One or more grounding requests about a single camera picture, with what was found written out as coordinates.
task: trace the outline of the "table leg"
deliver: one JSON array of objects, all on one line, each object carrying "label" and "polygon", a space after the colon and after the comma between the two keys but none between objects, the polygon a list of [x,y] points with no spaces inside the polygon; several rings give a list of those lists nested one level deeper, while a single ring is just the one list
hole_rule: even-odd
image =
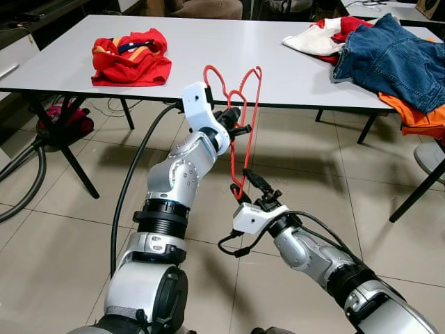
[{"label": "table leg", "polygon": [[128,109],[127,101],[125,99],[120,99],[122,103],[122,108],[124,108],[125,117],[127,117],[128,125],[130,129],[134,129],[133,119],[131,118],[130,110]]},{"label": "table leg", "polygon": [[366,135],[368,134],[368,132],[369,132],[370,128],[372,127],[377,116],[378,116],[378,113],[373,113],[369,116],[368,122],[366,122],[366,125],[364,126],[357,143],[359,143],[359,144],[363,143],[364,139],[366,138]]},{"label": "table leg", "polygon": [[321,119],[321,116],[323,115],[323,110],[322,109],[319,109],[318,110],[318,113],[317,113],[317,116],[315,117],[315,121],[316,122],[320,122],[320,119]]},{"label": "table leg", "polygon": [[82,169],[81,165],[77,161],[76,157],[72,154],[71,150],[68,148],[63,135],[60,133],[60,129],[53,124],[51,119],[49,118],[45,108],[42,106],[38,98],[33,93],[23,93],[23,96],[28,100],[31,108],[35,111],[39,119],[43,122],[45,128],[47,128],[50,136],[57,143],[57,146],[62,151],[65,158],[68,160],[70,165],[73,167],[76,174],[80,177],[81,181],[90,192],[93,198],[99,198],[99,193],[97,192],[95,186],[92,185],[90,179],[85,174],[85,171]]},{"label": "table leg", "polygon": [[408,199],[389,217],[389,221],[395,223],[431,186],[445,173],[445,159],[436,169],[414,190]]}]

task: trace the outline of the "white table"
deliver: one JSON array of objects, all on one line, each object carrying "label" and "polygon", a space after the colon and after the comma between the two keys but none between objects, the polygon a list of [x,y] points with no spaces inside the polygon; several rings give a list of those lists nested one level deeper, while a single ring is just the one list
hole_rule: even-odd
[{"label": "white table", "polygon": [[356,2],[356,0],[341,0],[344,8],[351,16],[374,19],[390,13],[403,22],[418,22],[419,26],[422,26],[422,24],[425,23],[443,23],[428,19],[416,9],[415,3],[403,3],[389,0],[385,5],[369,7],[354,2]]},{"label": "white table", "polygon": [[[183,87],[202,81],[205,65],[215,65],[228,89],[239,87],[243,75],[260,65],[263,70],[260,105],[354,112],[391,111],[375,94],[352,84],[333,84],[333,67],[317,58],[281,45],[284,37],[298,35],[309,26],[295,22],[256,22],[165,17],[88,16],[42,50],[17,71],[0,81],[0,90],[21,92],[50,131],[61,151],[93,197],[99,194],[38,101],[36,93],[65,95],[65,115],[87,97],[121,99],[130,128],[126,98],[178,100]],[[168,41],[172,61],[168,81],[157,87],[94,87],[91,49],[97,38],[128,35],[156,28]],[[425,28],[408,28],[420,38],[432,34]],[[216,102],[225,103],[218,81],[212,85]],[[246,85],[245,95],[254,102],[256,81]],[[70,108],[69,98],[77,97]]]}]

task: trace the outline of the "black hose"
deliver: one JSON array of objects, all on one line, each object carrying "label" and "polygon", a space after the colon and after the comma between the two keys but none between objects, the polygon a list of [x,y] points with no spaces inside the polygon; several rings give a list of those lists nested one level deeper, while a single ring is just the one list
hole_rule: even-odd
[{"label": "black hose", "polygon": [[159,115],[157,115],[156,119],[153,121],[152,125],[148,129],[147,134],[145,135],[144,139],[142,140],[142,143],[140,144],[138,151],[136,152],[136,155],[134,156],[133,162],[131,162],[130,169],[128,170],[127,177],[125,178],[124,185],[122,186],[122,190],[120,191],[118,203],[116,205],[116,210],[114,212],[113,217],[113,226],[111,228],[111,261],[110,261],[110,274],[111,277],[113,277],[115,271],[116,271],[116,257],[117,257],[117,251],[116,251],[116,242],[118,239],[118,224],[119,224],[119,217],[120,212],[122,210],[122,205],[124,204],[125,195],[127,194],[128,187],[130,185],[131,178],[133,177],[134,170],[136,169],[136,165],[139,162],[140,157],[142,156],[142,153],[144,152],[145,146],[147,146],[147,142],[150,139],[150,137],[153,134],[153,131],[156,129],[156,126],[161,121],[162,117],[164,117],[170,110],[179,108],[180,104],[175,103],[164,110],[160,112]]},{"label": "black hose", "polygon": [[[27,149],[25,149],[19,156],[14,160],[11,165],[8,166],[8,170],[3,172],[0,175],[0,180],[3,180],[6,176],[8,176],[16,167],[20,165],[21,162],[29,155],[29,153],[32,150],[35,150],[36,143],[33,143],[30,145]],[[7,212],[4,212],[0,214],[0,223],[4,222],[5,220],[9,219],[10,217],[16,215],[18,212],[20,212],[25,206],[27,206],[34,196],[39,191],[40,187],[42,186],[43,180],[45,179],[45,174],[47,173],[47,157],[45,155],[45,149],[42,145],[37,146],[37,153],[39,157],[39,170],[37,173],[37,177],[34,180],[33,185],[29,189],[28,193],[18,202],[12,209],[8,210]]]}]

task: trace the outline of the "vacuum hose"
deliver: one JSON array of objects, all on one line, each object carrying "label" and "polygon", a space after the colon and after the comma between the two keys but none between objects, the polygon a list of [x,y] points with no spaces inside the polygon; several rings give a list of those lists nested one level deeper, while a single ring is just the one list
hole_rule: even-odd
[{"label": "vacuum hose", "polygon": [[32,154],[35,150],[39,157],[39,170],[37,177],[34,180],[33,185],[29,189],[28,193],[18,202],[12,209],[0,214],[0,223],[6,221],[12,216],[20,212],[25,206],[27,206],[42,186],[45,174],[47,173],[47,158],[45,155],[45,149],[43,148],[41,139],[36,139],[30,146],[23,150],[14,161],[10,162],[4,170],[0,173],[0,182],[9,176],[14,170],[16,170],[22,163]]}]

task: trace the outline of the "blue denim jacket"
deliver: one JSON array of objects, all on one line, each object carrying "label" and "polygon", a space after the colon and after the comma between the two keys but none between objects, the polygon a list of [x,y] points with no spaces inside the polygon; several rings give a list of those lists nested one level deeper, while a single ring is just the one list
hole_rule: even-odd
[{"label": "blue denim jacket", "polygon": [[445,104],[445,44],[416,37],[386,14],[348,36],[334,78],[349,77],[430,113]]}]

